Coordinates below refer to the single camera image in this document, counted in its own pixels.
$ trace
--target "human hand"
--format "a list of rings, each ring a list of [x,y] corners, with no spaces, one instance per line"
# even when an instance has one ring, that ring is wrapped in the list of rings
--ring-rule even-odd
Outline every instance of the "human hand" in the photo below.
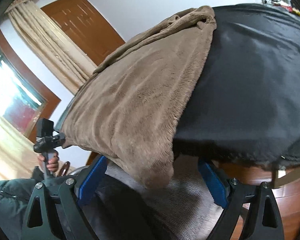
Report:
[[[41,168],[44,166],[44,156],[42,154],[38,155],[38,161]],[[56,150],[53,150],[53,158],[48,160],[47,168],[51,172],[56,172],[59,168],[59,157],[58,152]]]

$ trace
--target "brown door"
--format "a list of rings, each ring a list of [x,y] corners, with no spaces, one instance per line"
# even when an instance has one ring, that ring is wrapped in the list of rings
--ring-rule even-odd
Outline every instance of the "brown door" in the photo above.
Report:
[[[124,44],[114,28],[87,0],[57,0],[41,9],[97,65]]]

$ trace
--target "wooden window frame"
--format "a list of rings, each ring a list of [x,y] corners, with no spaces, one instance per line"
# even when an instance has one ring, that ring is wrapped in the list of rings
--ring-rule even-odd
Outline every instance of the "wooden window frame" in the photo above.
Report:
[[[0,30],[0,53],[4,55],[11,67],[26,81],[29,85],[45,100],[45,106],[39,118],[49,119],[53,111],[60,103],[58,98],[49,88],[47,88],[36,75],[26,66],[19,56],[12,49],[3,33]],[[30,135],[27,138],[35,143],[36,141],[36,126],[33,127]]]

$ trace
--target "beige curtain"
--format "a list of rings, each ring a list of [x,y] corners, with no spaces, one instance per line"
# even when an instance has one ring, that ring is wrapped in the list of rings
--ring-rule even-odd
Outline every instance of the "beige curtain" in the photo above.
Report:
[[[38,165],[33,143],[0,116],[0,180],[29,178]]]
[[[42,62],[75,94],[97,65],[34,2],[20,3],[8,15]]]

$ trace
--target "wooden floor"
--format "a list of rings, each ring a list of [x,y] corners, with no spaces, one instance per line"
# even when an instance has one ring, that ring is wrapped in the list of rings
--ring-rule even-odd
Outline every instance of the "wooden floor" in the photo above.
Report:
[[[245,184],[259,185],[263,181],[271,181],[272,177],[271,172],[256,167],[245,168],[229,163],[220,164],[219,167],[229,177]],[[273,193],[282,217],[285,240],[294,240],[300,233],[300,181],[273,189]],[[239,239],[242,227],[243,219],[240,217],[231,240]]]

